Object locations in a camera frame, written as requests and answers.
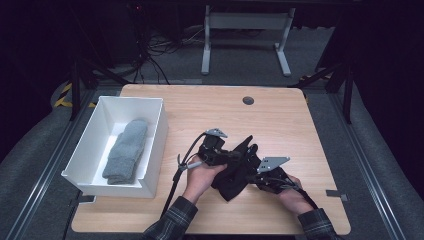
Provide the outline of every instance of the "white bin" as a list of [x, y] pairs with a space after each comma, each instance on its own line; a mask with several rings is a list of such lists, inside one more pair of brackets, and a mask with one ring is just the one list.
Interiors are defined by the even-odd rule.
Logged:
[[[110, 149], [132, 120], [148, 123], [133, 184], [108, 185], [102, 177]], [[154, 198], [168, 121], [163, 99], [101, 96], [62, 176], [86, 195]]]

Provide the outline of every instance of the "wooden table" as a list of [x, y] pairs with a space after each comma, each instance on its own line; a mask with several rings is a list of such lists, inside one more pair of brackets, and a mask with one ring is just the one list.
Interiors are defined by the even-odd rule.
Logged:
[[[282, 167], [301, 179], [303, 188], [325, 209], [339, 234], [350, 232], [303, 93], [298, 89], [230, 86], [126, 85], [123, 97], [164, 99], [169, 130], [154, 199], [97, 197], [80, 204], [72, 222], [77, 232], [143, 232], [157, 221], [172, 186], [177, 155], [185, 155], [200, 133], [220, 128], [228, 135], [223, 149], [232, 150], [249, 135], [259, 146], [259, 158], [289, 156]], [[242, 99], [250, 96], [252, 105]], [[186, 185], [183, 173], [174, 200]], [[187, 233], [193, 234], [302, 234], [298, 220], [273, 197], [248, 185], [226, 202], [210, 188], [197, 203], [199, 212]]]

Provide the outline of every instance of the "hand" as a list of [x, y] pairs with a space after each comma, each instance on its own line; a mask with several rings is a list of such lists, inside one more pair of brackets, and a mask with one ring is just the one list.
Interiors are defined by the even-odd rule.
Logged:
[[[287, 174], [287, 176], [289, 176], [293, 182], [296, 182], [297, 185], [302, 188], [302, 184], [298, 178], [289, 174]], [[286, 189], [277, 196], [280, 202], [296, 216], [314, 210], [314, 208], [296, 190]]]
[[[200, 162], [201, 159], [196, 155], [188, 163]], [[197, 203], [199, 197], [211, 186], [215, 176], [227, 167], [225, 165], [208, 166], [202, 163], [200, 166], [187, 170], [187, 187], [183, 197], [193, 204]]]

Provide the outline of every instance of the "rolled gray towel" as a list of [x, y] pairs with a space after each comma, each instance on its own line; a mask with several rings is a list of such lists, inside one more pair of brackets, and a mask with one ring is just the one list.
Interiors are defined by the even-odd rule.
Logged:
[[102, 176], [109, 185], [131, 184], [134, 182], [134, 166], [144, 150], [147, 122], [136, 119], [125, 126], [109, 152]]

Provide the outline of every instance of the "sleeve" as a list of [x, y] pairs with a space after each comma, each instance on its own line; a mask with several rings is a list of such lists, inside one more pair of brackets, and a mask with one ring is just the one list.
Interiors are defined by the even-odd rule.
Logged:
[[141, 239], [178, 239], [186, 232], [197, 210], [190, 201], [178, 197], [163, 217], [144, 231]]
[[309, 240], [341, 240], [324, 209], [316, 209], [298, 216], [306, 238]]

